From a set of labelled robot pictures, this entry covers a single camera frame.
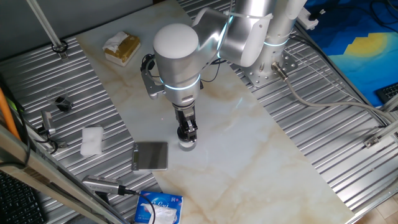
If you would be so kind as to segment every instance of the blue fabric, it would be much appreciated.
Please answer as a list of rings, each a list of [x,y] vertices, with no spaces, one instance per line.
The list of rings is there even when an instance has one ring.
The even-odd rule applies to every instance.
[[[339,5],[358,6],[370,12],[370,2],[341,0]],[[335,4],[335,0],[309,0],[305,7],[310,12],[318,12]],[[382,21],[397,21],[383,3],[375,3],[374,9]],[[390,9],[398,17],[398,12]],[[398,23],[388,26],[398,30]],[[345,54],[347,46],[355,38],[367,37],[370,33],[386,33],[388,43],[382,52],[372,56]],[[326,11],[316,28],[309,30],[308,34],[374,106],[382,105],[374,92],[398,82],[398,35],[395,32],[381,27],[358,9],[334,9]]]

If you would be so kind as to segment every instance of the tissue box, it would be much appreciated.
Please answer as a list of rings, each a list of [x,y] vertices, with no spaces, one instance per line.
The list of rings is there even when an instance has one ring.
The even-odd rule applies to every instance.
[[[173,224],[180,224],[183,204],[182,196],[146,191],[142,191],[141,194],[146,196],[154,205],[176,209],[177,212]],[[148,203],[148,201],[142,197],[138,199],[136,217],[134,218],[136,223],[148,223],[150,219],[150,213],[143,206],[140,206],[142,203]]]
[[[124,67],[137,52],[138,48],[141,46],[141,43],[138,37],[128,34],[127,32],[122,33],[125,33],[127,37],[117,46],[116,51],[113,52],[104,46],[104,53],[106,59]]]

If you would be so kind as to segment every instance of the tissue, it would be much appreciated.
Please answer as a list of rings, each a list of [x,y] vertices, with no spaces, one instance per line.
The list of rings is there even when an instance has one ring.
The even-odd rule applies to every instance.
[[[113,51],[113,53],[116,53],[120,43],[126,39],[128,35],[124,33],[123,31],[118,32],[115,36],[110,38],[108,41],[105,42],[104,47],[102,47],[103,50],[105,49],[110,49]]]
[[[154,214],[152,207],[147,203],[142,203],[141,206],[144,206],[146,210],[150,213],[149,223],[154,221]],[[173,222],[177,219],[175,216],[177,209],[174,208],[167,208],[167,207],[160,207],[154,205],[155,208],[155,224],[173,224]]]
[[[80,154],[84,156],[102,154],[102,127],[83,128]]]

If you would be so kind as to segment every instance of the keyboard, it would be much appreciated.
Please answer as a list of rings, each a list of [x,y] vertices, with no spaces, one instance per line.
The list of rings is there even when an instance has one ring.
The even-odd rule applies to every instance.
[[[42,224],[46,221],[34,189],[0,171],[0,223]]]
[[[376,95],[379,97],[383,104],[387,103],[396,94],[398,94],[398,83],[376,90]]]

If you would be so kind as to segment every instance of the white marble tabletop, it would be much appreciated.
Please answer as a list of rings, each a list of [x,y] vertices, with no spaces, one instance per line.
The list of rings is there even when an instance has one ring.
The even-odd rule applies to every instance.
[[[227,64],[204,83],[196,100],[198,143],[179,149],[174,108],[151,100],[139,70],[153,53],[155,33],[192,22],[174,0],[118,19],[77,37],[91,66],[136,141],[167,141],[169,169],[153,172],[165,193],[184,196],[182,223],[345,223],[353,213]],[[142,47],[126,67],[105,59],[102,46],[119,31]],[[217,67],[202,78],[211,79]]]

